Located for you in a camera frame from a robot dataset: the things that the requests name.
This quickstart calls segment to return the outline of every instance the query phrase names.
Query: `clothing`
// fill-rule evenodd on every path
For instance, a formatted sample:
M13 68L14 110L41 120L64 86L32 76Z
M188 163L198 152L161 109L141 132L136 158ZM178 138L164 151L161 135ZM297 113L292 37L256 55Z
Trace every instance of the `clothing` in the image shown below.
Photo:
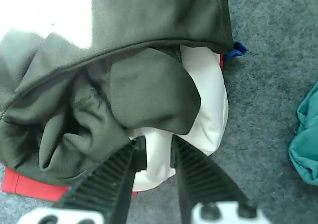
M297 109L299 128L289 157L304 182L318 186L318 82Z
M183 138L210 155L220 144L228 114L226 90L220 69L223 61L218 54L207 48L182 47L181 52L183 64L202 97L195 125ZM172 133L155 128L142 128L134 132L146 136L148 167L146 171L136 174L133 187L135 191L144 191L156 187L175 174L175 170L170 168L169 155ZM2 191L56 201L67 188L30 180L7 168Z
M233 48L227 0L27 1L0 0L0 161L47 184L135 129L187 135L201 98L180 46Z

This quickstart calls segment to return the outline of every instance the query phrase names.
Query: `red trim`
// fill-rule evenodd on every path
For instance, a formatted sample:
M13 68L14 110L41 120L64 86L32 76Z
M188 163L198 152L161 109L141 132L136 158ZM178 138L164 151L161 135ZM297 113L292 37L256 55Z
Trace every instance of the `red trim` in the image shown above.
M9 168L5 168L1 189L5 193L14 193L55 202L63 196L63 194L68 190L68 187L59 187L40 183L26 178Z

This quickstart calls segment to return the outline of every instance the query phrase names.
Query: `white bag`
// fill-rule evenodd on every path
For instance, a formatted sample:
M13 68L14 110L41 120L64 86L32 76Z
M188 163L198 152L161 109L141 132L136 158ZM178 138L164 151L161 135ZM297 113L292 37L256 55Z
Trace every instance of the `white bag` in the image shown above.
M201 107L190 132L180 137L209 156L219 147L228 118L220 55L206 47L181 46L181 56L201 96ZM173 133L144 127L131 130L128 135L131 139L146 137L147 169L136 173L133 191L155 188L175 174L170 167Z

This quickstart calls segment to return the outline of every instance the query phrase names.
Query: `teal fabric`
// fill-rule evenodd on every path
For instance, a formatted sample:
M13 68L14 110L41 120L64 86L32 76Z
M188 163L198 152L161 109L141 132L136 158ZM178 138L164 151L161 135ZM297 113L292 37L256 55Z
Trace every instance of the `teal fabric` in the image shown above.
M300 125L289 156L301 178L318 186L318 82L298 107L297 115Z

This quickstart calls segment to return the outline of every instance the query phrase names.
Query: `carpet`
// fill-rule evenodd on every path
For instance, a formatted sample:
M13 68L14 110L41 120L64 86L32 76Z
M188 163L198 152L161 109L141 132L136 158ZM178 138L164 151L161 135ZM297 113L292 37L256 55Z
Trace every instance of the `carpet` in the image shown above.
M274 224L318 223L318 187L287 154L296 109L318 80L318 0L229 0L233 37L249 53L225 66L229 120L213 159ZM1 224L48 202L0 193ZM178 224L176 181L133 197L128 224Z

